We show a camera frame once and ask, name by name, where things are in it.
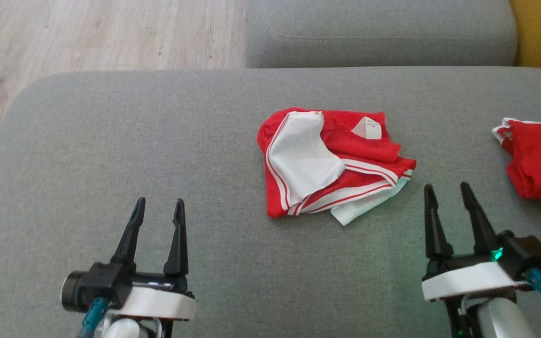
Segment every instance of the wooden floor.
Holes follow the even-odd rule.
[[[245,66],[245,0],[0,0],[0,119],[37,79]]]

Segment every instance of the green led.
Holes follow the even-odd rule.
[[[492,252],[492,261],[498,261],[500,257],[502,257],[502,248]]]

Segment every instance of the camera lens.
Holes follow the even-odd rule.
[[[84,271],[73,271],[64,280],[60,293],[60,302],[62,302],[64,310],[71,312],[86,312],[88,310],[82,301],[79,287],[84,274]]]

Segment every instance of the white label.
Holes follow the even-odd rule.
[[[366,139],[381,139],[381,124],[365,116],[352,129],[352,133]]]

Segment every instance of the gray fabric surface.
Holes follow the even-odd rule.
[[[508,0],[249,0],[247,66],[510,66]]]
[[[402,192],[341,227],[328,213],[265,216],[258,126],[274,111],[385,111],[418,167]],[[147,199],[139,271],[161,271],[176,198],[186,203],[197,320],[175,337],[446,337],[423,301],[423,186],[446,234],[472,251],[459,183],[497,231],[541,239],[541,202],[519,200],[502,117],[541,120],[541,70],[386,67],[76,73],[15,100],[0,126],[0,337],[73,337],[60,306],[74,269],[106,261]],[[541,336],[541,297],[520,295]]]

